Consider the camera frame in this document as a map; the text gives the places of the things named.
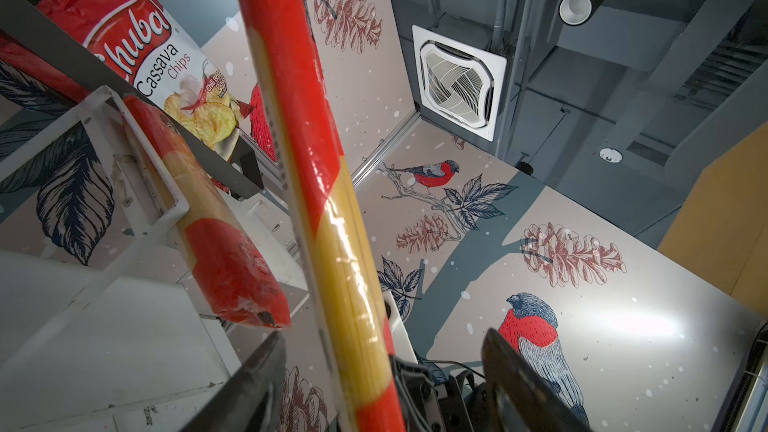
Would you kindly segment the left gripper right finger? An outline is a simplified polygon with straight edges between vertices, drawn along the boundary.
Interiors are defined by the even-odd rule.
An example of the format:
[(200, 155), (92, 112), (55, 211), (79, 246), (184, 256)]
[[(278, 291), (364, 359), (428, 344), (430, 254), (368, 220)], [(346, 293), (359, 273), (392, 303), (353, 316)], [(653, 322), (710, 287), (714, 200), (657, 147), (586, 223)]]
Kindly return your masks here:
[(494, 431), (588, 431), (496, 330), (482, 344), (489, 423)]

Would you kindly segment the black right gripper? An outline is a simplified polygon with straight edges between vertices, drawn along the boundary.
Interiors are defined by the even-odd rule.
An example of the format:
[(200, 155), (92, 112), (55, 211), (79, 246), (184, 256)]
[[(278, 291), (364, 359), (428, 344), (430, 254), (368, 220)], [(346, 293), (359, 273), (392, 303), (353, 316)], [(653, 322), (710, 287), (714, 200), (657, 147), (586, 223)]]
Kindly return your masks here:
[(488, 394), (484, 375), (457, 362), (460, 372), (442, 369), (444, 361), (407, 362), (390, 358), (395, 389), (407, 431), (487, 431)]

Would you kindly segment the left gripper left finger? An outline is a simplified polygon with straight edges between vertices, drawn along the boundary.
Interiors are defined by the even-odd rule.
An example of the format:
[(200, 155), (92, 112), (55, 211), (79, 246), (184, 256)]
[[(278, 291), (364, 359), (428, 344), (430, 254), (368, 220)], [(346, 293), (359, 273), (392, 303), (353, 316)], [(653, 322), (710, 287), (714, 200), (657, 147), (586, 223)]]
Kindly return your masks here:
[(277, 431), (285, 366), (285, 339), (273, 332), (181, 431)]

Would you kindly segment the red spaghetti bag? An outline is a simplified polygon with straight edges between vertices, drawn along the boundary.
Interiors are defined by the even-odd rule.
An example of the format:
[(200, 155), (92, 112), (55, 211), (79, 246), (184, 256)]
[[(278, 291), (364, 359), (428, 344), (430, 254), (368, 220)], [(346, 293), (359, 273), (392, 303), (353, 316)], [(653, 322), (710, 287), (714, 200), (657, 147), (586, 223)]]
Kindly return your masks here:
[(306, 0), (238, 0), (345, 431), (401, 431), (377, 270)]
[(184, 138), (157, 107), (134, 95), (123, 102), (189, 203), (177, 223), (181, 251), (213, 313), (237, 324), (290, 326), (287, 298), (266, 259)]

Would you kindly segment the white two-tier shelf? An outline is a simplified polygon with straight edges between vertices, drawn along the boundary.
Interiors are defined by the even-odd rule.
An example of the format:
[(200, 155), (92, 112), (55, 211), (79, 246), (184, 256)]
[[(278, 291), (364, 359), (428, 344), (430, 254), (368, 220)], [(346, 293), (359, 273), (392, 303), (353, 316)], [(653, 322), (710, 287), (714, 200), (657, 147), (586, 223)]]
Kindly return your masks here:
[(103, 270), (21, 252), (1, 254), (1, 427), (5, 431), (179, 431), (243, 371), (280, 394), (283, 344), (254, 330), (235, 348), (232, 326), (201, 314), (177, 283), (138, 269), (170, 241), (188, 203), (110, 88), (101, 87), (1, 166), (8, 178), (84, 132), (134, 230)]

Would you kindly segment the ceiling air conditioner vent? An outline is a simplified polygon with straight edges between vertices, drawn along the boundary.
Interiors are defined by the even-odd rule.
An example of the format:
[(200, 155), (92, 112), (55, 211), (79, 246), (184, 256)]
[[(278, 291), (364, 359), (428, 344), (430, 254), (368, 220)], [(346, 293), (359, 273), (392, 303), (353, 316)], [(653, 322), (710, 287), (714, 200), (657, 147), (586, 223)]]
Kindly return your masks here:
[(418, 91), (422, 105), (469, 133), (492, 141), (507, 59), (412, 27)]

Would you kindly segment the red cassava chips bag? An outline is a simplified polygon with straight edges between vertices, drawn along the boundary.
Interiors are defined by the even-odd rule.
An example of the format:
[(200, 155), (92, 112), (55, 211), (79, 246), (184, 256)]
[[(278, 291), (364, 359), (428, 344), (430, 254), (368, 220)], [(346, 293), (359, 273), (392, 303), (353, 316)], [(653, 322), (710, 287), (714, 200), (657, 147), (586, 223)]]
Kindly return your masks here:
[(41, 0), (38, 9), (221, 158), (245, 112), (159, 0)]

